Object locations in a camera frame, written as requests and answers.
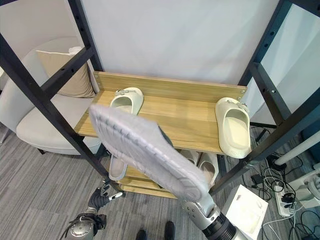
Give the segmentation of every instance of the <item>cream slide sandal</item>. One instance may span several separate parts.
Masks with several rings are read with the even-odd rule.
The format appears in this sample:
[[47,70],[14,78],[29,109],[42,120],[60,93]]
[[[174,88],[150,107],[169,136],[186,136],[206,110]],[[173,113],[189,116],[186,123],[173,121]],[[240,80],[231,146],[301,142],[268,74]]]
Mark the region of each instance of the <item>cream slide sandal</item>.
[[197,166],[199,160],[199,153],[195,150],[181,150],[180,154],[188,159],[193,165]]
[[217,154],[204,152],[201,155],[198,168],[203,172],[209,188],[212,188],[219,173]]
[[248,108],[230,98],[221,98],[215,105],[221,150],[228,156],[243,159],[251,152]]
[[[112,100],[110,107],[120,109],[124,112],[138,115],[139,110],[144,102],[144,95],[139,88],[128,87],[115,92],[115,98]],[[109,178],[118,181],[126,175],[128,164],[121,159],[111,156]]]

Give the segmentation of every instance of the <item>white box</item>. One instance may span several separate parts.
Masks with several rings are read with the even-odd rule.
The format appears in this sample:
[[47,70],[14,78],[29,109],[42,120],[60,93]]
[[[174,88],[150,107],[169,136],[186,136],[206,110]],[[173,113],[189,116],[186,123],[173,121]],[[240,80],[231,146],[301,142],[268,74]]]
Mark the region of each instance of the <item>white box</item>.
[[267,208],[266,201],[239,185],[231,190],[222,213],[249,240],[257,240]]

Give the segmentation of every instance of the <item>floor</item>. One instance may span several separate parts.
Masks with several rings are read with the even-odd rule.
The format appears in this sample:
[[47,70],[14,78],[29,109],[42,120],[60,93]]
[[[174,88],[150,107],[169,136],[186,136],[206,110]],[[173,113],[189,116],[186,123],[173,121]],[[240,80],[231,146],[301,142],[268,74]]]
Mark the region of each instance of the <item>floor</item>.
[[[4,126],[0,124],[0,136],[3,131]],[[252,134],[258,134],[259,131],[255,128]],[[299,140],[296,137],[284,148],[278,149],[278,152],[288,151]],[[311,156],[307,152],[300,156],[304,159],[304,166],[288,175],[288,182],[312,170]],[[237,160],[228,158],[227,161],[229,169]],[[104,158],[102,162],[106,164],[107,159]],[[292,161],[288,169],[297,164],[296,160]],[[253,173],[250,170],[244,175],[248,185],[252,184],[250,176]],[[0,145],[0,239],[59,239],[68,221],[86,209],[90,195],[101,180],[81,157],[50,152],[41,155],[36,148],[18,139],[14,133],[10,134]],[[214,196],[220,208],[231,189],[241,183],[239,178]],[[320,213],[320,207],[311,210]],[[128,192],[125,198],[112,201],[99,213],[107,215],[107,227],[98,232],[95,240],[134,240],[141,228],[146,230],[149,240],[162,240],[168,220],[175,223],[177,240],[206,239],[175,199]],[[280,218],[273,198],[269,201],[264,222]],[[308,215],[307,218],[310,228],[320,225],[315,216]],[[291,228],[289,220],[270,225],[280,239],[288,239]],[[317,236],[320,236],[320,229],[316,230]],[[277,239],[269,227],[265,227],[265,232],[270,240]]]

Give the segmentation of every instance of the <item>person's foot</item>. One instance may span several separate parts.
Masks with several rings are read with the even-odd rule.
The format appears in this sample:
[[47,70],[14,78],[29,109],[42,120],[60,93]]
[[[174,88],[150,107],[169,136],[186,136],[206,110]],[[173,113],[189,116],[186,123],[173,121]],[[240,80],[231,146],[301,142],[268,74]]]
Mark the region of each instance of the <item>person's foot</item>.
[[139,230],[136,234],[135,240],[147,240],[147,234],[145,230]]
[[167,221],[164,229],[164,239],[165,240],[174,240],[176,234],[176,228],[172,221]]

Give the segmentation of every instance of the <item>black metal frame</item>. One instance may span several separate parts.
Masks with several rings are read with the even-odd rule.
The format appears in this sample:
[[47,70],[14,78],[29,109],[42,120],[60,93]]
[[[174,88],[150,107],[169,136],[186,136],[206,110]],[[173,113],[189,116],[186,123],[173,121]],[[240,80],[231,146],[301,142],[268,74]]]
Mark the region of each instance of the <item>black metal frame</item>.
[[[13,1],[2,0],[0,5],[9,2]],[[0,65],[15,84],[54,125],[54,127],[72,144],[72,146],[74,146],[103,177],[108,178],[107,170],[84,144],[83,137],[79,136],[73,130],[50,101],[68,79],[70,79],[87,60],[90,59],[95,71],[103,71],[81,1],[68,0],[68,2],[84,43],[83,50],[40,87],[20,62],[3,36],[0,35]],[[258,164],[260,161],[264,160],[265,157],[273,153],[277,148],[282,146],[304,128],[320,119],[320,89],[316,90],[301,107],[291,114],[277,88],[261,65],[265,53],[276,36],[276,33],[292,4],[296,4],[320,17],[320,0],[280,0],[238,83],[238,85],[247,86],[253,76],[270,109],[277,128],[261,144],[253,149],[246,158],[240,159],[239,163],[234,168],[216,182],[210,190],[210,194],[212,195],[221,190],[226,184],[232,182],[235,178],[241,176],[250,169],[252,165]],[[270,124],[254,122],[252,122],[251,125],[267,128],[275,127]],[[101,154],[103,151],[104,149],[101,147],[99,153]],[[112,182],[112,185],[116,188],[119,187],[114,182]]]
[[[34,106],[38,108],[68,142],[70,142],[71,145],[94,167],[94,169],[105,179],[109,179],[109,174],[100,160],[96,158],[83,142],[84,137],[79,136],[74,131],[51,102],[51,98],[89,59],[91,60],[95,71],[103,71],[81,1],[69,0],[69,4],[84,43],[84,48],[79,53],[40,87],[14,53],[5,38],[0,34],[0,66]],[[101,151],[103,151],[102,147],[100,147],[99,155],[102,154]],[[111,181],[111,184],[114,188],[119,190],[118,185],[115,182]]]
[[[253,165],[259,164],[303,129],[320,119],[320,88],[291,114],[285,101],[261,65],[268,47],[282,25],[292,4],[296,4],[320,17],[320,0],[280,0],[238,83],[238,85],[247,86],[253,77],[276,123],[276,126],[257,122],[251,122],[250,125],[262,128],[275,128],[275,130],[253,149],[246,158],[240,159],[236,166],[215,183],[210,189],[211,195],[214,195],[223,189],[225,185],[240,177]],[[265,132],[263,130],[260,136],[257,137],[257,140],[260,140]]]
[[15,1],[18,1],[18,0],[0,0],[0,6],[15,2]]

